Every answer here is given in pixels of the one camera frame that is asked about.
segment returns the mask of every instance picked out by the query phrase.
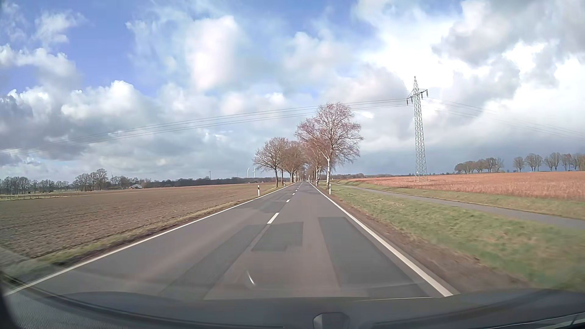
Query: white tree trunk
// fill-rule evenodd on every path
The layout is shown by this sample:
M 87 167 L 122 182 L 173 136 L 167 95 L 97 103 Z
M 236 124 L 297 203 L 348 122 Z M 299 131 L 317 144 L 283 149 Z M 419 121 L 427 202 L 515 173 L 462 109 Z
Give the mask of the white tree trunk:
M 331 178 L 331 159 L 327 159 L 327 188 L 329 188 Z

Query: electricity pylon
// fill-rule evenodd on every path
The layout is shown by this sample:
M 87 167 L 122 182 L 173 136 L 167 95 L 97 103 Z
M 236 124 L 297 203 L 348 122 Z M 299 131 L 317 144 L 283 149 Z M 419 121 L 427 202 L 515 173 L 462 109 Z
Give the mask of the electricity pylon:
M 410 99 L 414 107 L 415 177 L 417 181 L 428 180 L 426 173 L 425 134 L 422 129 L 421 98 L 423 92 L 426 92 L 426 96 L 429 97 L 429 91 L 427 89 L 419 89 L 417 77 L 414 77 L 414 85 L 412 86 L 410 95 L 406 99 L 406 104 L 408 105 L 408 99 Z

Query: brown field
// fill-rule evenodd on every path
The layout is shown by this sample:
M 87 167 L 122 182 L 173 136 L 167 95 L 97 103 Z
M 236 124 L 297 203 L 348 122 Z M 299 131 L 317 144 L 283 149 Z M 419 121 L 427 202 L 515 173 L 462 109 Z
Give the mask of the brown field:
M 0 247 L 38 257 L 256 195 L 257 184 L 226 184 L 1 201 Z
M 407 189 L 585 201 L 585 172 L 453 174 L 429 178 L 425 182 L 415 182 L 414 177 L 351 180 Z

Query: treeline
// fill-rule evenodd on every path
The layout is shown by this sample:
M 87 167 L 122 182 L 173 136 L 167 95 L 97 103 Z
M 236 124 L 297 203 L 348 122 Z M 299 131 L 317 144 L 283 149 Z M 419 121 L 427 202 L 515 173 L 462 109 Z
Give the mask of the treeline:
M 571 155 L 570 153 L 561 154 L 559 152 L 553 152 L 549 156 L 542 157 L 538 154 L 530 153 L 525 157 L 515 157 L 512 161 L 512 167 L 515 168 L 514 172 L 521 172 L 522 169 L 527 167 L 533 172 L 540 171 L 542 166 L 548 167 L 550 171 L 557 171 L 560 167 L 564 168 L 565 171 L 585 170 L 585 155 L 579 153 Z M 482 173 L 484 171 L 497 173 L 503 167 L 504 161 L 502 158 L 488 157 L 477 161 L 458 163 L 455 166 L 455 172 L 459 174 Z
M 284 172 L 291 182 L 309 179 L 317 183 L 325 173 L 329 186 L 335 166 L 360 156 L 362 127 L 352 121 L 353 117 L 344 103 L 320 105 L 313 117 L 297 125 L 296 140 L 273 137 L 256 150 L 252 162 L 260 170 L 274 171 L 277 187 L 279 172 L 283 184 Z
M 479 159 L 477 161 L 465 161 L 463 163 L 458 163 L 455 166 L 455 172 L 458 174 L 461 173 L 473 173 L 477 171 L 478 173 L 482 173 L 485 170 L 489 173 L 491 172 L 499 172 L 500 169 L 504 167 L 504 161 L 500 157 L 488 157 L 487 159 Z
M 126 176 L 108 177 L 108 172 L 100 168 L 92 173 L 83 173 L 75 177 L 72 183 L 66 180 L 36 180 L 27 177 L 8 176 L 0 180 L 0 194 L 29 194 L 29 193 L 50 193 L 55 191 L 95 191 L 95 190 L 116 190 L 127 189 L 135 184 L 143 188 L 152 187 L 180 187 L 180 186 L 200 186 L 200 185 L 218 185 L 218 184 L 238 184 L 238 183 L 264 183 L 274 181 L 273 177 L 258 178 L 241 178 L 231 177 L 228 179 L 213 179 L 208 176 L 197 179 L 178 179 L 178 180 L 151 180 L 130 178 Z

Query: asphalt road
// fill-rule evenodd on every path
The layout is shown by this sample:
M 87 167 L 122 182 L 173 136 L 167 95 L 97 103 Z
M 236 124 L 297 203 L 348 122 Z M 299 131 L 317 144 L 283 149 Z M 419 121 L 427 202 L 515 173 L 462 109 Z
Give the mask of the asphalt road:
M 571 218 L 565 218 L 565 217 L 559 217 L 559 216 L 553 216 L 553 215 L 531 213 L 529 211 L 499 208 L 499 207 L 493 207 L 490 205 L 481 205 L 481 204 L 465 203 L 465 202 L 460 202 L 460 201 L 451 201 L 451 200 L 442 200 L 442 199 L 437 199 L 437 198 L 412 196 L 412 195 L 404 194 L 404 193 L 395 193 L 395 192 L 389 192 L 389 191 L 373 190 L 373 189 L 367 189 L 365 187 L 359 187 L 359 186 L 341 185 L 341 184 L 340 184 L 340 186 L 348 186 L 348 187 L 351 187 L 353 189 L 364 190 L 364 191 L 368 191 L 368 192 L 372 192 L 372 193 L 386 194 L 386 195 L 399 197 L 399 198 L 408 198 L 411 200 L 426 201 L 426 202 L 439 203 L 439 204 L 444 204 L 444 205 L 452 205 L 454 207 L 461 207 L 461 208 L 465 208 L 465 209 L 485 211 L 487 213 L 492 213 L 492 214 L 496 214 L 496 215 L 515 217 L 515 218 L 519 218 L 522 220 L 528 220 L 528 221 L 537 221 L 537 222 L 541 222 L 544 224 L 558 225 L 558 226 L 566 227 L 566 228 L 585 229 L 585 221 L 583 221 L 583 220 L 574 220 Z
M 450 295 L 439 282 L 302 182 L 62 270 L 34 287 L 182 301 Z

